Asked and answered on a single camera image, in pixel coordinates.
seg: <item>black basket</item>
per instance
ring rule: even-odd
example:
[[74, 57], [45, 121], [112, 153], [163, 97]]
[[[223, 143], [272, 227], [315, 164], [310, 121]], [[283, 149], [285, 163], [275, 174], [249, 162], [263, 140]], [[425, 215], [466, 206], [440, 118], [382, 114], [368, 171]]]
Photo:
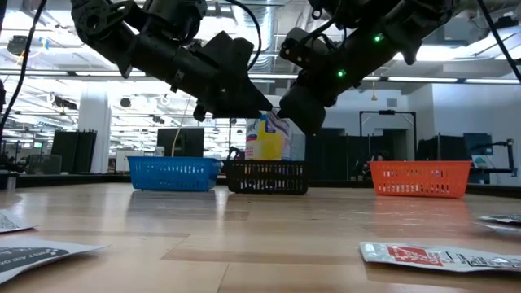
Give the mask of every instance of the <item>black basket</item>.
[[228, 188], [235, 193], [304, 195], [309, 173], [304, 161], [228, 160]]

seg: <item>tabletop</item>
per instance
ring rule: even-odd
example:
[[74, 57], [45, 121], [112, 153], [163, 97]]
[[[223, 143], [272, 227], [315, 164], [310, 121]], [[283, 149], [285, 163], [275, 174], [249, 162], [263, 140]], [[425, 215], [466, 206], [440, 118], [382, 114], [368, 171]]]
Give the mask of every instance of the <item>tabletop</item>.
[[521, 200], [136, 191], [111, 183], [0, 193], [35, 230], [2, 234], [111, 245], [22, 273], [14, 292], [519, 292], [517, 273], [443, 273], [364, 263], [360, 242], [445, 245], [521, 255], [521, 234], [477, 225]]

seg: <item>white pillar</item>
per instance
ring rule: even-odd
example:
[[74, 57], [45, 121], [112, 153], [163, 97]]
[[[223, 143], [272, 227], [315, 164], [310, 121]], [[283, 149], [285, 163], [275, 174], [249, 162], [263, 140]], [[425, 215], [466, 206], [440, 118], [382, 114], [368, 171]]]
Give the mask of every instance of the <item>white pillar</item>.
[[106, 173], [108, 171], [111, 117], [112, 110], [107, 84], [102, 82], [84, 82], [81, 92], [78, 130], [94, 130], [97, 132], [90, 167], [92, 173]]

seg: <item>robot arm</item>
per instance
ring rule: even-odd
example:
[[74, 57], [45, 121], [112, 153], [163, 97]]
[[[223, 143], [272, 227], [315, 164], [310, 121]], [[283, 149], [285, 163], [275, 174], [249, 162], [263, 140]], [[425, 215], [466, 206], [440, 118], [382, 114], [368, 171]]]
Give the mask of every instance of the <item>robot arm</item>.
[[397, 53], [412, 65], [422, 39], [455, 16], [461, 0], [309, 1], [315, 11], [332, 15], [338, 29], [356, 30], [331, 46], [317, 39], [320, 31], [294, 28], [282, 43], [280, 56], [302, 70], [282, 97], [278, 115], [291, 118], [306, 134], [322, 127], [324, 107]]
[[[205, 0], [71, 0], [78, 36], [115, 63], [127, 78], [133, 68], [197, 100], [195, 119], [257, 118], [271, 103], [252, 84], [247, 63], [253, 44], [220, 32], [203, 47], [189, 45], [207, 10]], [[130, 27], [139, 31], [135, 34]]]
[[[309, 0], [315, 13], [331, 15], [328, 24], [356, 28], [333, 44], [321, 32], [294, 28], [280, 55], [300, 66], [296, 83], [282, 97], [282, 118], [306, 134], [317, 133], [337, 96], [401, 52], [412, 64], [422, 39], [456, 15], [462, 0]], [[172, 91], [196, 97], [195, 119], [257, 118], [271, 104], [252, 84], [247, 62], [253, 44], [221, 32], [203, 47], [185, 48], [199, 30], [205, 0], [71, 0], [78, 36], [128, 77], [132, 68], [169, 83]], [[130, 27], [139, 31], [134, 33]], [[317, 38], [324, 37], [326, 42]]]

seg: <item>green led light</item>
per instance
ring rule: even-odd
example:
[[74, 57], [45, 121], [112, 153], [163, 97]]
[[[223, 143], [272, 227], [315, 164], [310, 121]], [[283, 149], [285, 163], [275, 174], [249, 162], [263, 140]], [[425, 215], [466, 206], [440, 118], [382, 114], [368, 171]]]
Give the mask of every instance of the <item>green led light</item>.
[[345, 77], [345, 70], [340, 69], [340, 70], [336, 73], [336, 76], [338, 76], [338, 77]]

